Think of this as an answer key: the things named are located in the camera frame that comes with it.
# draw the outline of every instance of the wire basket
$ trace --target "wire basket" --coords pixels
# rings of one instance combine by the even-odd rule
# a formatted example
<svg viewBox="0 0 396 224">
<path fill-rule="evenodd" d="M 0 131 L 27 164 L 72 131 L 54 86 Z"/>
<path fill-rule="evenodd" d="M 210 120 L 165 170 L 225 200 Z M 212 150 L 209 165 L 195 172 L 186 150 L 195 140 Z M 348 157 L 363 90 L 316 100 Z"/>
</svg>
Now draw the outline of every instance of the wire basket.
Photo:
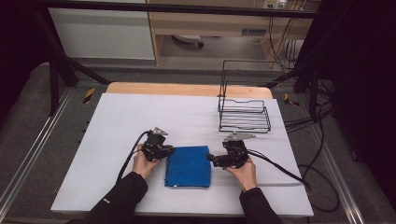
<svg viewBox="0 0 396 224">
<path fill-rule="evenodd" d="M 240 132 L 240 133 L 268 133 L 271 131 L 271 122 L 268 117 L 264 100 L 235 100 L 227 97 L 227 86 L 233 84 L 257 82 L 238 81 L 227 79 L 225 64 L 229 62 L 250 62 L 250 63 L 271 63 L 257 61 L 224 61 L 219 90 L 219 131 L 220 132 Z"/>
</svg>

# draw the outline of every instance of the metal rail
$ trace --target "metal rail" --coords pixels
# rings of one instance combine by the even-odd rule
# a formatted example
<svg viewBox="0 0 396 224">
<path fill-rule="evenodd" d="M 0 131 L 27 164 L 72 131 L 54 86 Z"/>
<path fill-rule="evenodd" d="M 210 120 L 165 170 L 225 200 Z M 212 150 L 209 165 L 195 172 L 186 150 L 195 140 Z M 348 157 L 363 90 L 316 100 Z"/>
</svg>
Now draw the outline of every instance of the metal rail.
<svg viewBox="0 0 396 224">
<path fill-rule="evenodd" d="M 310 116 L 308 110 L 308 102 L 305 99 L 305 97 L 298 95 L 298 98 L 303 111 L 307 116 Z M 315 135 L 316 142 L 319 145 L 320 137 L 321 137 L 320 128 L 317 123 L 312 124 L 311 128 Z M 353 195 L 350 192 L 349 187 L 347 186 L 347 182 L 345 181 L 343 175 L 341 174 L 341 171 L 338 168 L 338 165 L 335 162 L 332 153 L 330 152 L 329 147 L 326 144 L 326 141 L 323 143 L 321 156 L 326 165 L 327 171 L 329 172 L 330 178 L 332 179 L 335 188 L 340 194 L 341 204 L 344 206 L 344 210 L 346 212 L 346 216 L 349 219 L 349 222 L 353 224 L 363 224 L 364 219 L 363 216 L 361 215 L 361 211 L 359 207 L 356 205 L 355 199 L 353 198 Z"/>
<path fill-rule="evenodd" d="M 54 129 L 56 123 L 58 122 L 59 117 L 64 112 L 64 109 L 72 92 L 73 88 L 69 88 L 64 92 L 58 109 L 53 116 L 47 119 L 46 124 L 35 139 L 35 142 L 32 144 L 29 152 L 21 163 L 20 168 L 12 177 L 6 190 L 3 192 L 3 195 L 0 198 L 0 223 L 5 218 L 8 209 L 11 207 L 15 198 L 17 197 L 18 192 L 20 191 L 25 179 L 32 170 L 35 161 L 37 160 L 41 150 L 43 149 L 48 138 L 50 137 L 50 134 Z"/>
<path fill-rule="evenodd" d="M 114 3 L 114 2 L 87 2 L 67 0 L 34 0 L 30 2 L 39 7 L 113 10 L 113 11 L 146 11 L 146 12 L 174 12 L 214 15 L 257 16 L 257 17 L 283 17 L 300 19 L 329 19 L 331 12 L 301 11 L 301 10 L 276 10 L 266 8 L 241 8 L 241 7 L 209 7 L 209 6 L 184 6 L 167 4 L 139 4 L 139 3 Z"/>
</svg>

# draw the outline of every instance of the hand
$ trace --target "hand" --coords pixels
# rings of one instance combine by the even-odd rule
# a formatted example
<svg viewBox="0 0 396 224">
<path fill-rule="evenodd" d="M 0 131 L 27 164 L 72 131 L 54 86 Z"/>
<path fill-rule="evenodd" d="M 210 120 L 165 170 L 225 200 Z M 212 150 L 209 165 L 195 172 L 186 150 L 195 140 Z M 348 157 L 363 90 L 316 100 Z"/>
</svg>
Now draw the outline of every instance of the hand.
<svg viewBox="0 0 396 224">
<path fill-rule="evenodd" d="M 245 164 L 238 169 L 227 167 L 225 170 L 235 177 L 243 191 L 257 188 L 256 165 L 250 157 Z"/>
<path fill-rule="evenodd" d="M 154 167 L 160 164 L 161 160 L 148 161 L 143 151 L 141 151 L 143 144 L 137 145 L 137 153 L 134 156 L 134 167 L 132 171 L 147 179 L 154 170 Z"/>
</svg>

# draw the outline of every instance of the person's right hand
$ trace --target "person's right hand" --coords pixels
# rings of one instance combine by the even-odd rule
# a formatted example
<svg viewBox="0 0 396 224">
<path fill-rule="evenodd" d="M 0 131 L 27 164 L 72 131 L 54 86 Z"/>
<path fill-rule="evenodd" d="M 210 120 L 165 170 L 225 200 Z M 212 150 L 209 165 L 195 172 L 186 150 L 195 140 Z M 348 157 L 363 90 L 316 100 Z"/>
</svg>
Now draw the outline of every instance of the person's right hand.
<svg viewBox="0 0 396 224">
<path fill-rule="evenodd" d="M 243 191 L 257 188 L 256 165 L 250 157 L 245 164 L 238 169 L 227 167 L 225 170 L 235 177 Z"/>
</svg>

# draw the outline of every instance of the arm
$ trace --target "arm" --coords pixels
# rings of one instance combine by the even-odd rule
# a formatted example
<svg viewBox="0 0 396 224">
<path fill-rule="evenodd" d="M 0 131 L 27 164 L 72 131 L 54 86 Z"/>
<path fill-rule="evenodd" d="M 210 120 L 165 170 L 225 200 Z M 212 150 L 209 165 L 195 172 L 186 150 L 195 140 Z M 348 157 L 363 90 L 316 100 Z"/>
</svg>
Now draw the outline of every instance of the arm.
<svg viewBox="0 0 396 224">
<path fill-rule="evenodd" d="M 132 223 L 136 205 L 148 191 L 146 180 L 154 167 L 161 161 L 147 161 L 142 151 L 134 156 L 134 168 L 131 173 L 119 181 L 103 197 L 84 220 L 71 220 L 68 224 L 124 224 Z"/>
<path fill-rule="evenodd" d="M 254 165 L 251 158 L 238 169 L 227 167 L 226 170 L 235 177 L 242 188 L 239 201 L 248 224 L 282 223 L 274 210 L 272 210 L 262 190 L 257 188 L 256 165 Z"/>
</svg>

